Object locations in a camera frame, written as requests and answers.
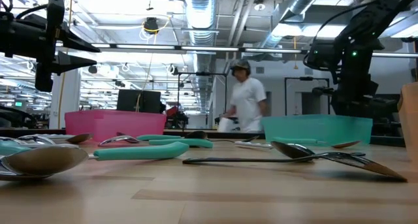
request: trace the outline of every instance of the teal handle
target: teal handle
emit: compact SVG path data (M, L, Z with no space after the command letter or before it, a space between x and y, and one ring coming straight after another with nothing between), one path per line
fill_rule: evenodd
M142 135L142 136L137 137L137 139L141 140L141 141L176 139L176 138L181 138L181 137L180 136L170 136L170 135Z
M164 140L150 140L148 143L154 146L167 145L173 142L186 143L189 146L200 146L203 148L213 148L214 143L206 139L197 138L177 138L177 139L164 139Z
M112 148L94 152L96 160L132 160L132 159L172 159L185 153L189 145L175 142L164 146L143 146L129 148Z
M6 145L4 143L2 143L2 145L0 146L0 155L12 155L14 153L19 153L19 152L25 152L27 150L31 150L31 148L28 148L26 146L15 146L15 145Z
M317 144L318 140L316 139L305 139L305 138L282 138L275 136L273 141L283 142L283 143L295 143L295 144Z

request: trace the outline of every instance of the computer monitor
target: computer monitor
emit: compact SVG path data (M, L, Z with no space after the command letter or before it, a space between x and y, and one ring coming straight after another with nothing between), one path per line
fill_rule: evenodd
M116 110L135 111L137 108L138 96L139 112L160 113L161 93L158 91L142 91L134 89L121 89L118 95Z

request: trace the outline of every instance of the person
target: person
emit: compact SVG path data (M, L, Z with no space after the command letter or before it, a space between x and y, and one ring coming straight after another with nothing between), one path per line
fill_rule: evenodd
M235 115L243 133L260 133L263 131L261 118L267 112L264 86L259 80L249 77L251 67L246 60L236 61L231 70L238 83L233 87L231 108L223 117Z

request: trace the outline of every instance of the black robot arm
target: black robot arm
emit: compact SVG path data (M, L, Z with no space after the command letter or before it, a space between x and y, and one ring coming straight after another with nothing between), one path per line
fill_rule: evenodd
M334 40L313 40L304 62L310 68L331 72L337 90L315 92L332 96L336 114L372 118L393 110L396 102L374 97L378 84L371 81L370 62L374 50L384 49L379 36L413 1L375 0L358 6L365 8L352 17Z
M46 9L46 19L30 12ZM96 61L63 52L56 55L56 42L61 40L63 47L100 52L69 30L64 22L64 0L48 0L47 5L29 9L16 18L10 11L0 12L0 52L6 57L13 55L36 59L35 87L40 91L52 91L52 73L60 75L80 67L97 64Z

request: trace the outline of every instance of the teal plastic bin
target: teal plastic bin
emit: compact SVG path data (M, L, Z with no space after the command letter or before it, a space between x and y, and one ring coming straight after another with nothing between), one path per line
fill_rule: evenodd
M372 119L333 115L265 117L261 123L267 142L271 142L276 136L325 142L318 146L357 140L369 144L373 126Z

